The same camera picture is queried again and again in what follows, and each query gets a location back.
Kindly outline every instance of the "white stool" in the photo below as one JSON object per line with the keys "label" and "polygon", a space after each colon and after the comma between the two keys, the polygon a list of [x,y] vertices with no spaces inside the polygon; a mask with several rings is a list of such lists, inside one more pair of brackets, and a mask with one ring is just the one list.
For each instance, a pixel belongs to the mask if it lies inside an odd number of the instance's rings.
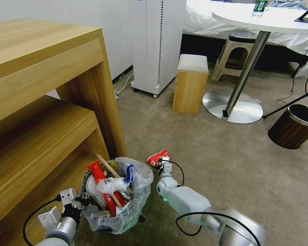
{"label": "white stool", "polygon": [[[212,79],[218,81],[223,74],[240,76],[246,59],[253,47],[255,39],[234,37],[229,35],[224,48],[217,59]],[[243,48],[241,59],[229,58],[231,52],[236,48]]]}
{"label": "white stool", "polygon": [[173,111],[197,113],[208,74],[206,56],[180,55]]}

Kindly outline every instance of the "round table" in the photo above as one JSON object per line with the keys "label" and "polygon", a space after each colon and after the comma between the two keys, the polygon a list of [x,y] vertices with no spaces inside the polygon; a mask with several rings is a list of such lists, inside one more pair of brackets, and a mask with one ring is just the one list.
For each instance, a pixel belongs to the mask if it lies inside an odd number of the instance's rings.
{"label": "round table", "polygon": [[267,7],[261,17],[252,17],[252,11],[253,5],[249,4],[249,7],[243,8],[226,6],[223,9],[215,9],[212,13],[214,19],[226,24],[260,31],[234,90],[210,91],[202,99],[204,107],[211,114],[233,123],[253,123],[263,115],[259,102],[243,94],[242,90],[270,33],[308,35],[308,23],[295,21],[305,13],[304,10]]}

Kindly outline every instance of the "wooden cabinet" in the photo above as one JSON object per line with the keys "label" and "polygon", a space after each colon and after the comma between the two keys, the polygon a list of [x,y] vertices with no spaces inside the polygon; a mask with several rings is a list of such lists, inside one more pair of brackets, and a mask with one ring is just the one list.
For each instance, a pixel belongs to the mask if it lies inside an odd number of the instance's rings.
{"label": "wooden cabinet", "polygon": [[[45,95],[53,89],[62,100]],[[95,153],[126,155],[102,30],[0,23],[0,245],[22,244],[26,217],[78,189]],[[41,230],[35,216],[32,243]]]}

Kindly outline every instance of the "white air purifier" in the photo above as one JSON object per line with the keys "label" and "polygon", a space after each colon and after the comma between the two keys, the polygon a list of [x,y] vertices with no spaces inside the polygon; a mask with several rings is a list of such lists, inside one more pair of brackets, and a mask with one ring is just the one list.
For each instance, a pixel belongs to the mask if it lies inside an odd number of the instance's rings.
{"label": "white air purifier", "polygon": [[186,0],[130,0],[134,91],[153,97],[177,75]]}

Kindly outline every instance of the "metal table leg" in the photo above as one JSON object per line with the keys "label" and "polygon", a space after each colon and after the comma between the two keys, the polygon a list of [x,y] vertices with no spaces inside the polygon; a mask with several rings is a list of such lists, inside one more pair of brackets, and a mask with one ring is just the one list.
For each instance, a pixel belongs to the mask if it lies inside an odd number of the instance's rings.
{"label": "metal table leg", "polygon": [[261,105],[255,99],[243,94],[242,91],[269,35],[270,32],[259,32],[233,92],[210,91],[203,96],[202,103],[211,114],[222,120],[241,124],[253,123],[262,117]]}

